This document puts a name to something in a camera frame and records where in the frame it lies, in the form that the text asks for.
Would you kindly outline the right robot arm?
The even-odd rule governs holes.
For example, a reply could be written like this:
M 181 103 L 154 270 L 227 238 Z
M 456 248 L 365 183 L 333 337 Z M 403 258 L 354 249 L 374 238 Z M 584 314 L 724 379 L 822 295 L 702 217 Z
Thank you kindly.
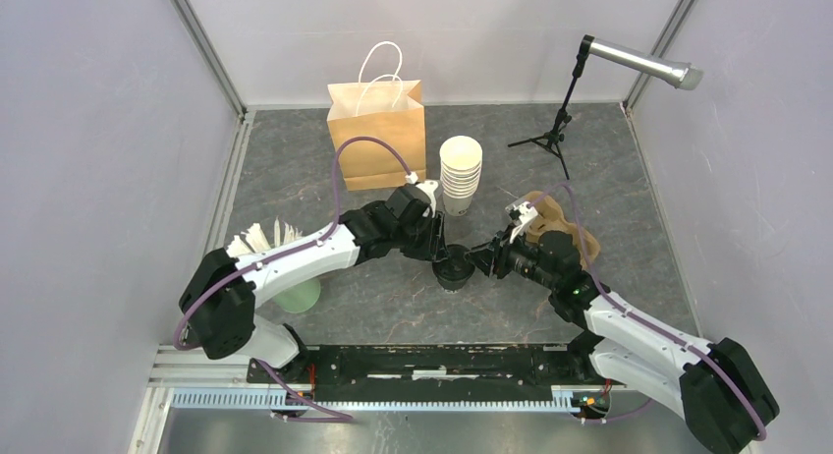
M 574 380 L 624 383 L 678 415 L 712 453 L 739 453 L 766 439 L 780 408 L 743 345 L 711 342 L 639 310 L 584 269 L 581 257 L 570 235 L 554 231 L 535 244 L 499 234 L 465 254 L 487 276 L 514 272 L 547 289 L 554 311 L 582 329 L 567 358 Z

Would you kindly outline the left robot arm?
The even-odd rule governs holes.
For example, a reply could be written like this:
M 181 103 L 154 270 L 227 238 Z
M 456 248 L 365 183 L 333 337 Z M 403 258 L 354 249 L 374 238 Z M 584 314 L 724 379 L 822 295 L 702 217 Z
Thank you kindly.
M 212 361 L 241 355 L 268 364 L 285 382 L 301 380 L 308 356 L 300 337 L 255 311 L 270 299 L 323 274 L 347 269 L 392 251 L 421 261 L 438 260 L 443 215 L 436 181 L 406 184 L 386 200 L 341 214 L 337 222 L 296 242 L 265 252 L 208 253 L 180 299 L 188 336 L 180 350 L 199 347 Z

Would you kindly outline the black sleeved paper cup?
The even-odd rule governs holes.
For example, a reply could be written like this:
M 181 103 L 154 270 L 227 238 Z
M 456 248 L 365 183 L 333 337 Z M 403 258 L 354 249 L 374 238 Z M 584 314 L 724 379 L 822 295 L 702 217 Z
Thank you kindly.
M 434 276 L 442 289 L 447 292 L 457 292 L 464 288 L 474 274 L 473 266 L 440 266 L 432 267 Z

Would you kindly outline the black coffee lid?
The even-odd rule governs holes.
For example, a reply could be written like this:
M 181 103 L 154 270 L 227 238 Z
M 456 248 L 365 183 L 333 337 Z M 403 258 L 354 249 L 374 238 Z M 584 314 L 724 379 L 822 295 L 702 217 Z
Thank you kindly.
M 448 245 L 447 246 L 447 255 L 444 259 L 436 261 L 432 264 L 432 267 L 436 264 L 440 266 L 456 266 L 456 267 L 464 267 L 464 266 L 473 266 L 470 263 L 467 263 L 464 259 L 464 253 L 469 248 L 463 245 Z

